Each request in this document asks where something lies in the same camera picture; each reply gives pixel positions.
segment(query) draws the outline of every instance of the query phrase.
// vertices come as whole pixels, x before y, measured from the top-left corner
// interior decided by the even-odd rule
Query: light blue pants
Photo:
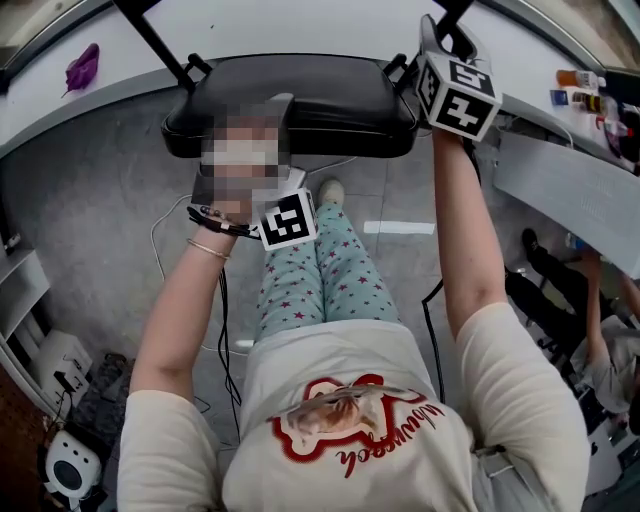
[[[400,322],[391,295],[340,206],[317,212],[314,242],[267,254],[256,341],[286,329],[338,320]]]

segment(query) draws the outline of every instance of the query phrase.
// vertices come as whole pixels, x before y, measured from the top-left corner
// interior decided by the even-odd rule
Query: shoe
[[[527,228],[522,232],[522,245],[524,245],[524,251],[527,253],[527,257],[540,247],[538,237],[533,229]]]
[[[325,181],[320,187],[318,192],[318,203],[323,204],[332,203],[342,206],[344,204],[344,187],[336,179],[330,179]]]

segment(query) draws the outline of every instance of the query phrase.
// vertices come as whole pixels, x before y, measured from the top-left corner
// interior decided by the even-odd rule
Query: hand
[[[582,263],[587,279],[599,281],[601,274],[600,253],[591,247],[582,252]]]
[[[220,211],[233,224],[251,222],[254,190],[278,186],[283,166],[274,122],[264,115],[229,116],[214,129],[203,152],[201,173],[213,177],[204,181],[213,192],[211,210]]]

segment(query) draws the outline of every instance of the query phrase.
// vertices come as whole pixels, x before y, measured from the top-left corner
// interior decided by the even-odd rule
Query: white t-shirt
[[[285,331],[251,352],[242,443],[224,478],[195,407],[127,403],[118,509],[475,511],[474,446],[527,461],[559,511],[578,511],[589,445],[580,409],[508,304],[456,343],[479,439],[438,402],[410,331],[352,320]]]
[[[640,356],[640,331],[629,329],[617,316],[600,324],[609,357],[587,362],[586,339],[571,356],[571,365],[591,386],[598,402],[608,411],[627,412],[636,392],[636,358]]]

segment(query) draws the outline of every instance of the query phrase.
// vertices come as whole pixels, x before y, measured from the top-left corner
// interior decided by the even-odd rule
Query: black pants
[[[575,315],[557,307],[540,288],[517,273],[509,274],[506,279],[507,294],[570,357],[587,333],[587,279],[577,270],[567,268],[542,247],[529,255],[529,261],[538,274],[546,277],[564,295]],[[600,317],[604,320],[611,315],[613,311],[600,293]]]

